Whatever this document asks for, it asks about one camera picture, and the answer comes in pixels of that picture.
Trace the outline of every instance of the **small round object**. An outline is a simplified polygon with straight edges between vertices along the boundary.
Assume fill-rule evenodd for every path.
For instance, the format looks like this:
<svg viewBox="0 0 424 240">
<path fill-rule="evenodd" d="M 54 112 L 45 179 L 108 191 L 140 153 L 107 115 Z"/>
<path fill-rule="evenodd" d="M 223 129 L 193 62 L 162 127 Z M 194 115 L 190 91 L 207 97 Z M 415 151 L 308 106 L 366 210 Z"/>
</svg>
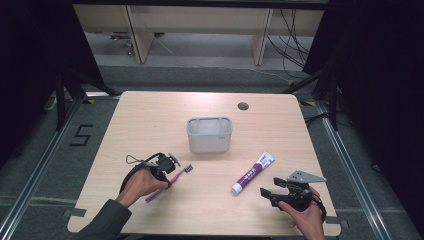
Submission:
<svg viewBox="0 0 424 240">
<path fill-rule="evenodd" d="M 249 109 L 249 104 L 241 102 L 237 105 L 237 107 L 242 111 L 246 111 L 247 109 Z"/>
</svg>

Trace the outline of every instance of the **toothbrush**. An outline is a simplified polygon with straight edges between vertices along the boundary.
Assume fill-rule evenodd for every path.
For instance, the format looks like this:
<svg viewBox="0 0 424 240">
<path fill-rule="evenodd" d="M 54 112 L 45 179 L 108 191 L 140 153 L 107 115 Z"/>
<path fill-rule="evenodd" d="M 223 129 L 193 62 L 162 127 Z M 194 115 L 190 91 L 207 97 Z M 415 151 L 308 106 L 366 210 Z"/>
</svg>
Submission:
<svg viewBox="0 0 424 240">
<path fill-rule="evenodd" d="M 178 179 L 178 177 L 183 174 L 184 172 L 189 173 L 191 170 L 193 170 L 193 166 L 191 164 L 187 165 L 183 170 L 181 170 L 180 172 L 178 172 L 172 179 L 171 179 L 171 183 L 175 183 Z M 162 193 L 164 189 L 158 189 L 155 192 L 151 193 L 149 196 L 147 196 L 147 198 L 145 199 L 146 202 L 151 202 L 153 199 L 155 199 L 157 196 L 159 196 L 159 194 Z"/>
</svg>

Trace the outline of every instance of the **aluminum rail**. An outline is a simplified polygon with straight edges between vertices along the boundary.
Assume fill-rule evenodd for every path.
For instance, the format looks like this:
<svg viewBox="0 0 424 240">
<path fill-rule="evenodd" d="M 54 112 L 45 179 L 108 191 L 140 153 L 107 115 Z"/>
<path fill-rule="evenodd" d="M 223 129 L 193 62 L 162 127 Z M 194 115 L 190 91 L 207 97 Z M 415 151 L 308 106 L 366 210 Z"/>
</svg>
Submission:
<svg viewBox="0 0 424 240">
<path fill-rule="evenodd" d="M 35 191 L 40 185 L 41 180 L 43 179 L 43 176 L 47 172 L 47 169 L 57 149 L 59 148 L 65 133 L 68 130 L 69 124 L 73 116 L 75 115 L 79 106 L 81 106 L 82 102 L 83 102 L 82 99 L 74 99 L 74 101 L 71 103 L 68 110 L 68 117 L 63 123 L 62 128 L 56 131 L 56 133 L 53 135 L 53 138 L 51 139 L 49 145 L 44 151 L 37 166 L 33 170 L 25 187 L 22 189 L 21 193 L 16 198 L 16 201 L 14 202 L 6 218 L 3 219 L 3 221 L 1 222 L 1 227 L 0 227 L 1 239 L 8 240 L 12 237 L 16 227 L 18 226 L 22 216 L 25 213 L 25 210 L 27 209 L 29 205 L 29 202 L 31 201 L 32 196 L 34 195 Z"/>
<path fill-rule="evenodd" d="M 317 101 L 318 112 L 320 114 L 326 113 L 327 109 L 321 101 Z M 372 230 L 376 236 L 376 239 L 388 240 L 392 239 L 386 224 L 384 223 L 383 217 L 375 206 L 374 202 L 371 199 L 368 190 L 366 189 L 364 182 L 359 176 L 358 171 L 356 170 L 355 164 L 353 163 L 350 155 L 343 144 L 342 139 L 338 131 L 334 131 L 331 126 L 330 121 L 327 118 L 323 119 L 324 126 L 327 130 L 328 135 L 337 151 L 337 154 L 340 157 L 341 163 L 347 173 L 347 176 L 352 184 L 353 189 L 358 197 L 358 200 L 365 212 L 365 215 L 368 218 L 368 221 L 371 225 Z"/>
</svg>

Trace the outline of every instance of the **white bin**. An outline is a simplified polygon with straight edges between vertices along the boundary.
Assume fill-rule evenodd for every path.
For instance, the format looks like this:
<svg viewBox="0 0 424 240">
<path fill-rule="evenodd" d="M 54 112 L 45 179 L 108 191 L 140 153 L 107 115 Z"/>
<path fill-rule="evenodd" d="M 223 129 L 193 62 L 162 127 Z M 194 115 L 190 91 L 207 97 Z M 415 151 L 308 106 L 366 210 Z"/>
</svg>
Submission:
<svg viewBox="0 0 424 240">
<path fill-rule="evenodd" d="M 191 118 L 187 121 L 190 150 L 225 152 L 230 148 L 232 122 L 227 117 Z"/>
</svg>

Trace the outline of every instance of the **toothpaste tube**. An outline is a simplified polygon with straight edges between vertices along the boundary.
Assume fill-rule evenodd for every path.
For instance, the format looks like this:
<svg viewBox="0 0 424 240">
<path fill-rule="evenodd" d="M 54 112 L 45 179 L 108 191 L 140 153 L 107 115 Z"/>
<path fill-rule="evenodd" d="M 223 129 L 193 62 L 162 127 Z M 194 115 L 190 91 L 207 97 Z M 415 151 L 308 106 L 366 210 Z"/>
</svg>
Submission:
<svg viewBox="0 0 424 240">
<path fill-rule="evenodd" d="M 274 158 L 271 156 L 271 154 L 268 152 L 263 152 L 253 167 L 233 185 L 231 191 L 234 194 L 239 194 L 241 190 L 243 190 L 243 188 L 245 188 L 246 185 L 256 177 L 256 175 L 262 172 L 262 170 L 268 167 L 272 162 L 274 162 Z"/>
</svg>

